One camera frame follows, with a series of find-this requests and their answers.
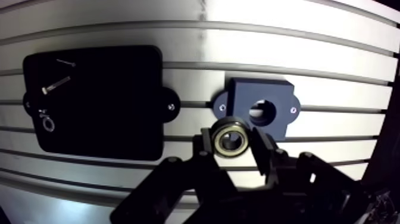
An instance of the bolt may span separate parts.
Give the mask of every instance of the bolt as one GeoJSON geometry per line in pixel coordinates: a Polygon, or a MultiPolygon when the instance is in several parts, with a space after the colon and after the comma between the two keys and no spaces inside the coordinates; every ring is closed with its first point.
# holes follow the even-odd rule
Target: bolt
{"type": "Polygon", "coordinates": [[[199,152],[199,155],[201,155],[201,156],[206,156],[206,155],[208,155],[208,152],[206,152],[206,151],[200,151],[200,152],[199,152]]]}
{"type": "Polygon", "coordinates": [[[168,158],[168,162],[170,162],[170,163],[175,163],[176,161],[177,161],[176,157],[168,158]]]}
{"type": "Polygon", "coordinates": [[[297,112],[297,108],[296,107],[292,107],[290,109],[290,113],[295,114],[297,112]]]}
{"type": "Polygon", "coordinates": [[[222,104],[222,105],[220,106],[220,111],[224,111],[224,110],[226,110],[226,106],[225,106],[225,104],[222,104]]]}
{"type": "Polygon", "coordinates": [[[168,110],[170,110],[170,111],[175,110],[175,105],[174,104],[168,104],[168,110]]]}

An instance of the screw head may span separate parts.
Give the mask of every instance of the screw head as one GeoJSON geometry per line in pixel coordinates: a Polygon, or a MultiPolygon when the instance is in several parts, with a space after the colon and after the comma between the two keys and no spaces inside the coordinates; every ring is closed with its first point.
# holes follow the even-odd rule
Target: screw head
{"type": "Polygon", "coordinates": [[[175,105],[174,104],[168,104],[168,110],[175,110],[175,105]]]}
{"type": "Polygon", "coordinates": [[[226,110],[226,106],[225,106],[225,104],[222,104],[222,105],[220,106],[220,111],[224,111],[224,110],[226,110]]]}
{"type": "Polygon", "coordinates": [[[297,108],[296,107],[292,107],[290,109],[290,113],[295,114],[297,112],[297,108]]]}

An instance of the black square plate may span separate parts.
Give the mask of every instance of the black square plate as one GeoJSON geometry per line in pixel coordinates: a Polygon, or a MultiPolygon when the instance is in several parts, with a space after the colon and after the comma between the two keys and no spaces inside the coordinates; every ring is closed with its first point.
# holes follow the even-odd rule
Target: black square plate
{"type": "Polygon", "coordinates": [[[157,101],[162,91],[162,55],[158,48],[39,53],[27,56],[23,68],[24,105],[43,150],[132,160],[161,157],[163,121],[157,101]]]}

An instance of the metal wall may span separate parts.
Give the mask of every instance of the metal wall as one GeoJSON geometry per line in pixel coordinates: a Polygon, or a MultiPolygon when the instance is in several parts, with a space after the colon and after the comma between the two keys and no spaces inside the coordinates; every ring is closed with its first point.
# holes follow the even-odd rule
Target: metal wall
{"type": "MultiPolygon", "coordinates": [[[[107,223],[112,207],[161,161],[40,149],[21,104],[23,58],[94,46],[162,50],[164,85],[184,101],[164,125],[162,159],[190,158],[190,137],[216,120],[207,102],[230,77],[285,78],[302,112],[279,147],[291,156],[311,151],[361,179],[392,92],[399,22],[399,12],[368,0],[0,1],[0,205],[12,223],[107,223]],[[64,205],[81,209],[59,212],[64,205]]],[[[217,161],[237,186],[263,184],[250,151],[217,161]]],[[[193,192],[185,193],[169,222],[195,207],[193,192]]]]}

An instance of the screw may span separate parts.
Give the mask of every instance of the screw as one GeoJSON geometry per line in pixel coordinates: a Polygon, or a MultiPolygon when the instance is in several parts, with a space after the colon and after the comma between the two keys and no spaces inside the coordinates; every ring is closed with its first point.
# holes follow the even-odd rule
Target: screw
{"type": "Polygon", "coordinates": [[[174,104],[168,104],[168,110],[175,110],[175,105],[174,104]]]}
{"type": "Polygon", "coordinates": [[[226,106],[225,106],[225,104],[222,104],[222,105],[220,106],[220,111],[224,111],[224,110],[226,110],[226,106]]]}
{"type": "Polygon", "coordinates": [[[297,108],[296,108],[296,107],[292,107],[292,108],[290,109],[290,112],[291,112],[292,114],[295,114],[295,113],[297,112],[297,108]]]}
{"type": "Polygon", "coordinates": [[[199,155],[201,155],[201,156],[206,156],[208,154],[208,152],[206,152],[206,151],[200,151],[199,152],[199,155]]]}

